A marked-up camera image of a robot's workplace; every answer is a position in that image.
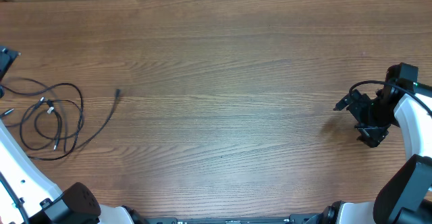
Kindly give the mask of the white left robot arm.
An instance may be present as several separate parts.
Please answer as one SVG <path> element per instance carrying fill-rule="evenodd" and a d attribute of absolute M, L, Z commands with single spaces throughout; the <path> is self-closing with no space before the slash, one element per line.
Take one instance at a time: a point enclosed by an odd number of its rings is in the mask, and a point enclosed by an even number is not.
<path fill-rule="evenodd" d="M 31 161 L 38 159 L 42 161 L 56 161 L 66 158 L 77 146 L 78 134 L 84 124 L 84 101 L 80 89 L 70 83 L 61 83 L 47 87 L 42 91 L 33 93 L 16 92 L 1 85 L 1 98 L 4 89 L 26 96 L 36 96 L 50 91 L 58 86 L 74 87 L 80 97 L 80 105 L 67 100 L 46 100 L 42 97 L 23 114 L 19 123 L 6 126 L 3 118 L 14 109 L 1 113 L 1 223 L 146 223 L 134 209 L 126 206 L 110 207 L 99 204 L 94 194 L 82 183 L 77 182 L 68 189 L 62 191 L 57 184 L 46 177 Z M 61 118 L 60 112 L 54 107 L 54 103 L 67 101 L 76 106 L 78 114 L 78 125 L 74 133 L 68 134 L 65 119 Z M 31 148 L 22 141 L 22 144 L 30 150 L 42 150 L 54 144 L 54 150 L 59 146 L 59 141 L 64 140 L 64 154 L 60 157 L 34 157 L 27 155 L 22 147 L 11 135 L 8 128 L 19 127 L 22 136 L 22 126 L 29 117 L 43 105 L 48 106 L 47 113 L 52 113 L 57 118 L 57 132 L 53 137 L 43 136 L 50 142 L 38 148 Z M 69 138 L 74 138 L 72 147 L 68 150 L 66 143 Z"/>

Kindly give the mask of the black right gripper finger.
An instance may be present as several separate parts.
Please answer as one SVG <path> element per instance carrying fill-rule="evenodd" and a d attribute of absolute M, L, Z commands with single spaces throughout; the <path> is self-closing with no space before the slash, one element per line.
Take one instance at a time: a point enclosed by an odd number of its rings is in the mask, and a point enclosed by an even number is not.
<path fill-rule="evenodd" d="M 335 104 L 335 107 L 333 108 L 334 111 L 341 111 L 348 107 L 350 104 L 352 104 L 352 96 L 350 94 L 347 94 L 344 96 L 340 101 L 338 101 Z"/>
<path fill-rule="evenodd" d="M 380 143 L 386 138 L 389 134 L 388 125 L 379 127 L 379 126 L 370 126 L 360 123 L 354 126 L 355 129 L 358 130 L 360 136 L 357 140 L 366 144 L 370 148 L 375 148 L 380 145 Z"/>

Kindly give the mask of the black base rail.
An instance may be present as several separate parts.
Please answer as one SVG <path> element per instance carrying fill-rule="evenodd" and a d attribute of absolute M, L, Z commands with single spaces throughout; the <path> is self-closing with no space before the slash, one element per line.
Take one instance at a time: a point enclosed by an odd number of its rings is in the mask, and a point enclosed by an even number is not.
<path fill-rule="evenodd" d="M 291 214 L 288 217 L 227 217 L 227 218 L 145 218 L 148 224 L 305 224 L 320 223 L 323 215 L 318 213 Z"/>

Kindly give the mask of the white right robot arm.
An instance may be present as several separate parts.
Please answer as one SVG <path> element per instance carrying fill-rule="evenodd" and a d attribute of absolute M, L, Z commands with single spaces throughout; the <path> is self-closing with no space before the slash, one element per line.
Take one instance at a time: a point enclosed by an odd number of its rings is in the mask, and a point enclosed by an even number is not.
<path fill-rule="evenodd" d="M 431 224 L 431 87 L 418 81 L 419 69 L 407 63 L 387 69 L 371 99 L 350 87 L 334 109 L 346 109 L 357 121 L 358 140 L 375 148 L 394 125 L 401 129 L 406 163 L 372 202 L 334 202 L 309 223 Z"/>

